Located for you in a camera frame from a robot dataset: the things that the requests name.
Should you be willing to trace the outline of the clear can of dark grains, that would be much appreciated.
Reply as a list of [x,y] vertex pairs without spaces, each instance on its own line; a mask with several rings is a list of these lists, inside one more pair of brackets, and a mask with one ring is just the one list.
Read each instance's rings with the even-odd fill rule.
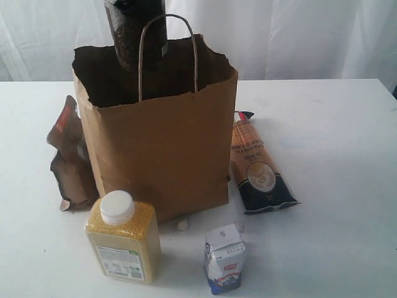
[[[121,66],[134,72],[138,68],[140,38],[149,21],[166,13],[165,2],[158,0],[104,1],[114,47]],[[149,66],[166,55],[166,18],[154,21],[146,31],[143,58]]]

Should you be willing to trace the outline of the spaghetti pasta packet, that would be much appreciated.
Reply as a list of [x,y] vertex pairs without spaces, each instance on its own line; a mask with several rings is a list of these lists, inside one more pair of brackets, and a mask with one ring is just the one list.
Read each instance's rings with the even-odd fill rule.
[[234,113],[230,164],[246,215],[298,205],[251,123],[254,114]]

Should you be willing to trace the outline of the small white pebble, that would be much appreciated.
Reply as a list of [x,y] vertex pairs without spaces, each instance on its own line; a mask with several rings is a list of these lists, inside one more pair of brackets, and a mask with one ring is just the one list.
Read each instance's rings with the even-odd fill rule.
[[189,227],[189,223],[187,220],[181,220],[178,224],[177,224],[177,229],[178,231],[185,231],[187,230]]

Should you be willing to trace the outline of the small white blue carton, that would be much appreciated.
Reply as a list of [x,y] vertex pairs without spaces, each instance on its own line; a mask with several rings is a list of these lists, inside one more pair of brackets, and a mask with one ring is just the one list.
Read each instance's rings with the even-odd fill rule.
[[213,295],[241,286],[246,245],[234,224],[205,234],[204,272]]

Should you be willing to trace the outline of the yellow millet plastic bottle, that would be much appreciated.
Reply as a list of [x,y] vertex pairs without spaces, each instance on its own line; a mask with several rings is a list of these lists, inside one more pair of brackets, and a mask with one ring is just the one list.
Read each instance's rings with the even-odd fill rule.
[[106,276],[143,284],[155,280],[161,247],[152,205],[134,201],[126,191],[109,192],[92,206],[85,231]]

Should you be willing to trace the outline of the white backdrop curtain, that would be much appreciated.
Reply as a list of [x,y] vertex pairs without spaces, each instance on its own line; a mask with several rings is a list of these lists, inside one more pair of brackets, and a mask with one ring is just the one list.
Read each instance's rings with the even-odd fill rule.
[[[166,1],[241,79],[377,78],[396,86],[395,1]],[[111,45],[102,1],[2,1],[1,80],[69,81],[73,50]]]

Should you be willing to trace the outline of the brown pouch with orange label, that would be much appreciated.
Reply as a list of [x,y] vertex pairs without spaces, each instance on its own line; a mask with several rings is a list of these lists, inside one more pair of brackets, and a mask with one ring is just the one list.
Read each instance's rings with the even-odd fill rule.
[[60,210],[88,209],[99,198],[75,99],[68,95],[47,143],[56,148],[50,171],[58,183]]

